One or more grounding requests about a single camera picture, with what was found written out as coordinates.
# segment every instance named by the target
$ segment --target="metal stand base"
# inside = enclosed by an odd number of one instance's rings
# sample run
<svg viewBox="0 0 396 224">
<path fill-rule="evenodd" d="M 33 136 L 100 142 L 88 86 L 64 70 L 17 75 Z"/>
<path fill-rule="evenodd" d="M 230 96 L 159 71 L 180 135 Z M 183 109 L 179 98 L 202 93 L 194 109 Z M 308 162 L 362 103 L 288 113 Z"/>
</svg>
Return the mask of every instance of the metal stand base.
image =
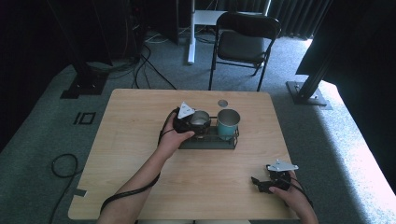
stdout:
<svg viewBox="0 0 396 224">
<path fill-rule="evenodd" d="M 80 95 L 100 95 L 102 94 L 103 88 L 105 87 L 108 73 L 95 72 L 94 79 L 89 85 L 80 85 L 80 77 L 76 76 L 73 83 L 70 85 L 69 90 L 64 91 L 61 95 L 61 99 L 77 99 Z"/>
<path fill-rule="evenodd" d="M 315 93 L 308 99 L 303 99 L 299 96 L 300 88 L 304 85 L 303 82 L 288 81 L 286 86 L 289 89 L 293 101 L 297 105 L 319 105 L 321 109 L 331 110 L 332 106 L 326 101 L 320 90 L 317 89 Z"/>
</svg>

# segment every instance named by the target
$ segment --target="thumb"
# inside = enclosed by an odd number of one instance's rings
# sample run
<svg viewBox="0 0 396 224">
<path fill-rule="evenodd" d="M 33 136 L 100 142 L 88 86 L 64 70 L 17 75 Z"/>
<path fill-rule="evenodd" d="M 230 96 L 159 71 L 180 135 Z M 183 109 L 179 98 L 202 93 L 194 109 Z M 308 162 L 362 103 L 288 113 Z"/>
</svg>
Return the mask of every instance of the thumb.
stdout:
<svg viewBox="0 0 396 224">
<path fill-rule="evenodd" d="M 193 131 L 183 133 L 183 141 L 193 137 L 194 135 L 195 135 L 195 132 L 193 132 Z"/>
</svg>

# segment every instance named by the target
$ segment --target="teal mug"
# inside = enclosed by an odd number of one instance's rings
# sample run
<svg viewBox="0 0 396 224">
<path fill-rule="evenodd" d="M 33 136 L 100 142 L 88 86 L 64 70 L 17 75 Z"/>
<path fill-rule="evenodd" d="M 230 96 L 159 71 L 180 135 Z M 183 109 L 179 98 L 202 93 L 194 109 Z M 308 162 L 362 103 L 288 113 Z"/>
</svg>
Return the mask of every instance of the teal mug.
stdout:
<svg viewBox="0 0 396 224">
<path fill-rule="evenodd" d="M 238 127 L 241 117 L 233 109 L 222 109 L 218 113 L 218 135 L 222 140 L 230 140 L 236 128 Z"/>
</svg>

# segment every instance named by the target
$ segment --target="table leg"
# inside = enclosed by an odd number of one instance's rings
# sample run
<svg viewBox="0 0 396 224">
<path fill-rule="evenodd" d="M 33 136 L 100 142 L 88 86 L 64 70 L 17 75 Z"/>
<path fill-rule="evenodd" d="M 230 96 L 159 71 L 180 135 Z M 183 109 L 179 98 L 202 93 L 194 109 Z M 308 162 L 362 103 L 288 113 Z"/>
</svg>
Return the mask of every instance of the table leg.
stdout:
<svg viewBox="0 0 396 224">
<path fill-rule="evenodd" d="M 189 64 L 194 64 L 195 61 L 195 0 L 191 0 L 191 37 L 190 37 L 190 48 L 189 48 Z"/>
</svg>

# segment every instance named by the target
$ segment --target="wooden table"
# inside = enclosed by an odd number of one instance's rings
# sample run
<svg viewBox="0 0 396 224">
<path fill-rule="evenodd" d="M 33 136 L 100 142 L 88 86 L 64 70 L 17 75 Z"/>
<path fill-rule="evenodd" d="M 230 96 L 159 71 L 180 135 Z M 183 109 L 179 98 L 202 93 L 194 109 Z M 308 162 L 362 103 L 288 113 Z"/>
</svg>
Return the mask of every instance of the wooden table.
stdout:
<svg viewBox="0 0 396 224">
<path fill-rule="evenodd" d="M 185 101 L 215 117 L 219 100 L 239 112 L 235 149 L 179 149 L 168 160 L 139 219 L 295 219 L 274 195 L 259 193 L 254 176 L 265 164 L 290 162 L 271 97 L 247 91 L 114 90 L 78 184 L 72 219 L 97 219 L 113 195 L 155 150 L 168 114 Z"/>
</svg>

